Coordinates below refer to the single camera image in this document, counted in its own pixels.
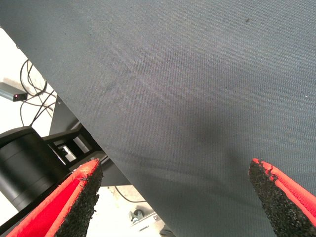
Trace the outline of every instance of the black foam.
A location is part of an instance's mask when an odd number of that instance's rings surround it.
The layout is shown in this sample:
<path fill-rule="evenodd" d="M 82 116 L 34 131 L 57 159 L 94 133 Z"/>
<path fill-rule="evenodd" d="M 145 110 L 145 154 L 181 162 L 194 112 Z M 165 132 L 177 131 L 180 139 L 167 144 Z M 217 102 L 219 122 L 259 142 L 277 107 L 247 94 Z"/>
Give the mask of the black foam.
<path fill-rule="evenodd" d="M 66 216 L 64 222 L 56 232 L 56 237 L 85 237 L 90 219 L 94 213 L 94 206 L 99 199 L 97 194 L 102 180 L 102 169 L 98 165 L 92 175 L 85 180 L 87 183 Z"/>
<path fill-rule="evenodd" d="M 251 162 L 250 181 L 278 237 L 316 237 L 316 228 L 298 206 L 275 185 L 262 165 Z"/>

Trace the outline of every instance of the black cylindrical motor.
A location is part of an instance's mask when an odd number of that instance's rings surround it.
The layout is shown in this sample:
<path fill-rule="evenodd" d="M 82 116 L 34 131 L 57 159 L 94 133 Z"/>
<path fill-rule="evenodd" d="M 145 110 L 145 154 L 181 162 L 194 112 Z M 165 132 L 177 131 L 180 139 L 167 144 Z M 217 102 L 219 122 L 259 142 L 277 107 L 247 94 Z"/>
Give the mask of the black cylindrical motor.
<path fill-rule="evenodd" d="M 69 170 L 31 127 L 0 135 L 0 191 L 22 210 Z"/>

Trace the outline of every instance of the gray fabric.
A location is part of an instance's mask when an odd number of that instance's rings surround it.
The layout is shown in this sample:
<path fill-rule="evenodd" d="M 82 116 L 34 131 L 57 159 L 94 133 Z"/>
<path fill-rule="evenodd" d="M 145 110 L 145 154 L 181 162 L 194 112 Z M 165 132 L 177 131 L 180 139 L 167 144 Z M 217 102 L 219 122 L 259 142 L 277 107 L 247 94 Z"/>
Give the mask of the gray fabric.
<path fill-rule="evenodd" d="M 274 236 L 253 157 L 316 194 L 315 22 L 313 0 L 0 3 L 0 25 L 178 237 Z"/>

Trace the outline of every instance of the red foam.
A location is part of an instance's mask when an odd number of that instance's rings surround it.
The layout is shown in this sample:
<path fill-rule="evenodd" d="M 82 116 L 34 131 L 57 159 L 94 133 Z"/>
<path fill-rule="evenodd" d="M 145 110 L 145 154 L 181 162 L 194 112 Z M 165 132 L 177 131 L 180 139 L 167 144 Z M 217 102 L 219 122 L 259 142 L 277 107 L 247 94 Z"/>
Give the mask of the red foam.
<path fill-rule="evenodd" d="M 99 164 L 95 159 L 80 166 L 36 207 L 8 237 L 52 237 L 58 231 L 90 176 Z"/>
<path fill-rule="evenodd" d="M 271 180 L 274 180 L 273 175 L 277 178 L 275 180 L 276 186 L 282 189 L 287 197 L 294 202 L 302 212 L 308 217 L 311 223 L 316 226 L 316 197 L 284 174 L 281 170 L 275 166 L 259 161 L 258 159 L 253 159 L 257 164 L 262 164 L 266 170 L 266 174 L 271 174 Z"/>

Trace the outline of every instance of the white floor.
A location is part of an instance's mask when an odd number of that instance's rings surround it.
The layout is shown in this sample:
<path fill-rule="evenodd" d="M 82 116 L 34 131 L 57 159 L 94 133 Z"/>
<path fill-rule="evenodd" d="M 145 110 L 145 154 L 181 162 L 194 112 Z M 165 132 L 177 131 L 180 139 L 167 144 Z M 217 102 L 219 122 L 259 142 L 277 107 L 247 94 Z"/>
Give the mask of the white floor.
<path fill-rule="evenodd" d="M 0 28 L 0 82 L 4 81 L 16 87 L 20 85 L 20 69 L 26 60 L 26 56 L 18 49 L 11 38 Z M 32 78 L 40 83 L 42 77 L 40 73 L 33 68 Z M 35 104 L 41 104 L 38 98 L 30 101 Z M 10 129 L 21 127 L 20 120 L 20 106 L 21 102 L 11 102 L 0 97 L 0 134 Z M 34 115 L 39 108 L 25 104 L 22 110 L 23 120 L 26 125 L 29 125 Z M 47 136 L 49 134 L 51 124 L 51 117 L 48 113 L 43 113 L 41 117 L 34 123 L 33 128 L 40 136 Z M 141 195 L 132 186 L 119 186 L 119 190 L 130 200 L 143 200 Z M 90 221 L 88 229 L 88 237 L 159 237 L 159 231 L 163 228 L 164 222 L 162 220 L 155 220 L 151 214 L 153 209 L 146 203 L 130 203 L 120 196 L 114 187 L 101 187 L 99 190 L 99 200 L 95 206 L 95 214 Z M 11 203 L 0 193 L 0 225 L 17 213 L 17 210 Z M 128 213 L 135 209 L 142 209 L 145 217 L 148 219 L 139 222 L 131 227 L 132 222 L 129 220 Z"/>

